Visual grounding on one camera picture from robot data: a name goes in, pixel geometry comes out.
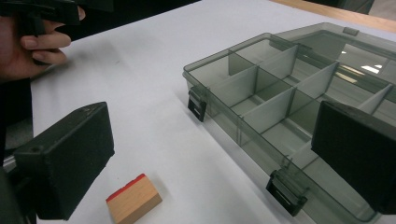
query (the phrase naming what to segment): red paint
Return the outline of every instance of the red paint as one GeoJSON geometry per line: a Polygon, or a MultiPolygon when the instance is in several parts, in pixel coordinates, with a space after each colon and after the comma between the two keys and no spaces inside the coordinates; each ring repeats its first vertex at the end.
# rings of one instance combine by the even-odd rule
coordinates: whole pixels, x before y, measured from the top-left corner
{"type": "Polygon", "coordinates": [[[132,180],[131,182],[129,182],[128,184],[126,184],[122,189],[117,190],[116,192],[114,192],[113,194],[111,194],[110,196],[108,196],[108,198],[106,199],[106,202],[110,202],[112,199],[114,199],[115,197],[119,196],[121,193],[123,193],[126,189],[128,189],[129,187],[131,187],[133,184],[137,183],[139,180],[141,180],[142,178],[144,178],[146,175],[145,174],[141,174],[140,176],[138,176],[135,180],[132,180]]]}

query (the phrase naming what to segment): black latch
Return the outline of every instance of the black latch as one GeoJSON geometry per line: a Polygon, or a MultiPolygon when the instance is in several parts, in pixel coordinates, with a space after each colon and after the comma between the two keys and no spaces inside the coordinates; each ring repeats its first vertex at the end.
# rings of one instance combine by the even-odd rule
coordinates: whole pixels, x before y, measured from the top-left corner
{"type": "Polygon", "coordinates": [[[273,171],[270,177],[266,189],[295,217],[308,200],[304,196],[298,196],[291,192],[287,186],[276,178],[276,171],[273,171]]]}
{"type": "Polygon", "coordinates": [[[201,122],[204,121],[204,116],[206,112],[206,102],[201,100],[201,97],[198,96],[193,90],[189,91],[189,104],[188,108],[195,115],[198,120],[201,122]]]}

